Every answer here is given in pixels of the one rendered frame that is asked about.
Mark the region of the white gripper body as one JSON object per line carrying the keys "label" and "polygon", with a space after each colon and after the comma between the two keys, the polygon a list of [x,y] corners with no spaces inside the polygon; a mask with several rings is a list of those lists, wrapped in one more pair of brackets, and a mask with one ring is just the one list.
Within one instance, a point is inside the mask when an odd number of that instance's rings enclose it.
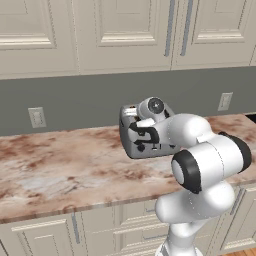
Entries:
{"label": "white gripper body", "polygon": [[160,141],[158,132],[154,127],[138,127],[136,123],[130,124],[128,135],[140,152],[145,150],[145,144],[158,144]]}

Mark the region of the cream drawer front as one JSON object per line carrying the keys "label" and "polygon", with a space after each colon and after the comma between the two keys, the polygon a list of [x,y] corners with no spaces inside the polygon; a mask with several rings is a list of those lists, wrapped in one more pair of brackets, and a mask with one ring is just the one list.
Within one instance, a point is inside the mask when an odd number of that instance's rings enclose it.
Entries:
{"label": "cream drawer front", "polygon": [[155,212],[147,213],[147,209],[155,209],[155,200],[147,200],[135,203],[125,204],[121,207],[122,216],[124,218],[135,218],[140,216],[146,216],[154,214]]}
{"label": "cream drawer front", "polygon": [[142,236],[157,236],[168,233],[167,224],[146,224],[134,228],[127,228],[121,231],[114,231],[114,249],[116,253],[131,252],[159,245],[166,237],[152,240],[144,240]]}

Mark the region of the cream base cupboard door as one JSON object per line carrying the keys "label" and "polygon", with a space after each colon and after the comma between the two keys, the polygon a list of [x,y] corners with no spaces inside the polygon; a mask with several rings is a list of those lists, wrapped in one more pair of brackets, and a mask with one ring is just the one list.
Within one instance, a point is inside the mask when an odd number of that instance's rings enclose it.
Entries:
{"label": "cream base cupboard door", "polygon": [[256,248],[256,183],[240,188],[244,190],[236,210],[220,217],[207,256]]}
{"label": "cream base cupboard door", "polygon": [[89,256],[108,256],[115,253],[113,207],[83,211],[81,214]]}
{"label": "cream base cupboard door", "polygon": [[0,256],[82,256],[72,215],[31,219],[0,225]]}

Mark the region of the white wall socket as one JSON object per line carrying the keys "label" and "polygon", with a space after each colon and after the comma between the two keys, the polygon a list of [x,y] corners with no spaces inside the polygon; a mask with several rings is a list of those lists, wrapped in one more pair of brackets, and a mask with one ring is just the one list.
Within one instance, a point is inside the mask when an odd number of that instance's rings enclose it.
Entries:
{"label": "white wall socket", "polygon": [[229,109],[229,105],[232,99],[233,93],[223,93],[220,98],[218,110],[219,111],[226,111]]}
{"label": "white wall socket", "polygon": [[42,107],[29,108],[28,112],[33,128],[43,128],[46,126],[44,111]]}

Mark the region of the cream wall cupboard door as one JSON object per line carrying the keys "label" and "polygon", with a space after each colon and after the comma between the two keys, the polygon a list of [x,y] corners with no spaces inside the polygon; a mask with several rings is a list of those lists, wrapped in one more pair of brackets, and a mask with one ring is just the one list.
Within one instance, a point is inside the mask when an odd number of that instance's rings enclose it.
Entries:
{"label": "cream wall cupboard door", "polygon": [[72,0],[0,0],[0,80],[77,73]]}
{"label": "cream wall cupboard door", "polygon": [[165,71],[171,0],[74,0],[82,74]]}
{"label": "cream wall cupboard door", "polygon": [[249,66],[256,46],[256,0],[193,0],[181,56],[188,0],[177,1],[172,69]]}

